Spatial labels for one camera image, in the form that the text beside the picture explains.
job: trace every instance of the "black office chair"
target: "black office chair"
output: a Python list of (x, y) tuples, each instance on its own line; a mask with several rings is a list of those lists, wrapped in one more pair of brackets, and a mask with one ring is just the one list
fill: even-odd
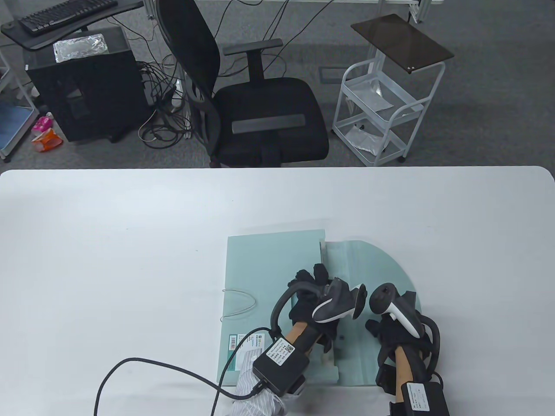
[(157, 0), (162, 36), (187, 72), (191, 124), (206, 146), (210, 166), (280, 166), (320, 160), (329, 142), (312, 90), (296, 78), (264, 79), (262, 51), (283, 45), (271, 39), (224, 48), (246, 53), (250, 81), (213, 95), (220, 52), (194, 0)]

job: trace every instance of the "chair armrest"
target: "chair armrest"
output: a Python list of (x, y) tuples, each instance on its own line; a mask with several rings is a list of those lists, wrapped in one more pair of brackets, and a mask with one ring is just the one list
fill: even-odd
[(256, 50), (263, 50), (268, 48), (277, 48), (283, 46), (281, 39), (261, 40), (260, 42), (243, 43), (241, 45), (228, 46), (222, 49), (225, 56), (236, 55), (243, 52), (254, 52)]
[(279, 115), (260, 119), (231, 122), (233, 134), (252, 133), (253, 131), (284, 130), (306, 125), (304, 114)]

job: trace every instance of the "black control box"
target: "black control box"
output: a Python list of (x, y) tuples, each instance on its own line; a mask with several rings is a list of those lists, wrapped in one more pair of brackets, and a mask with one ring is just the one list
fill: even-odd
[(278, 397), (282, 397), (302, 377), (309, 359), (285, 338), (278, 338), (253, 363), (253, 373)]
[(406, 416), (449, 416), (439, 383), (405, 383), (401, 386)]

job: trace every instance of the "black glove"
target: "black glove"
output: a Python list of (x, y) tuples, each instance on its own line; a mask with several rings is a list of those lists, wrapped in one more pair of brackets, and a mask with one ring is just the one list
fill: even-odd
[(433, 351), (433, 345), (427, 333), (422, 338), (415, 338), (409, 334), (405, 327), (398, 321), (393, 320), (388, 313), (382, 315), (381, 322), (368, 319), (366, 329), (380, 341), (383, 348), (387, 348), (388, 356), (395, 360), (395, 348), (399, 346), (410, 346), (422, 353), (426, 359)]
[[(331, 280), (326, 266), (318, 263), (314, 265), (314, 277), (306, 270), (299, 270), (295, 278), (287, 285), (290, 287), (297, 282), (308, 282), (323, 287), (330, 283)], [(306, 322), (310, 327), (322, 333), (322, 336), (318, 340), (318, 344), (322, 344), (324, 346), (324, 352), (328, 352), (332, 347), (333, 341), (337, 337), (339, 319), (328, 323), (316, 323), (312, 318), (312, 313), (314, 308), (318, 305), (318, 296), (312, 292), (299, 291), (297, 292), (297, 299), (297, 303), (291, 309), (291, 312), (289, 312), (289, 319), (293, 321), (293, 325), (297, 322)]]
[[(420, 318), (421, 315), (418, 311), (416, 314)], [(424, 360), (435, 351), (435, 347), (427, 333), (422, 338), (413, 337), (398, 320), (394, 321), (388, 313), (382, 315), (381, 322), (369, 319), (365, 326), (382, 345), (377, 358), (380, 367), (388, 357), (395, 361), (395, 350), (397, 347), (402, 347), (414, 380), (424, 382), (431, 377), (430, 374), (427, 374)]]

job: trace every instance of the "computer tower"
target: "computer tower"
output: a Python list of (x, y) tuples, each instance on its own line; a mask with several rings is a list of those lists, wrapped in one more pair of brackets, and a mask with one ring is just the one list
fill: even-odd
[(143, 80), (121, 27), (77, 32), (66, 39), (101, 33), (102, 54), (56, 62), (53, 45), (24, 51), (25, 69), (69, 141), (116, 141), (151, 115)]

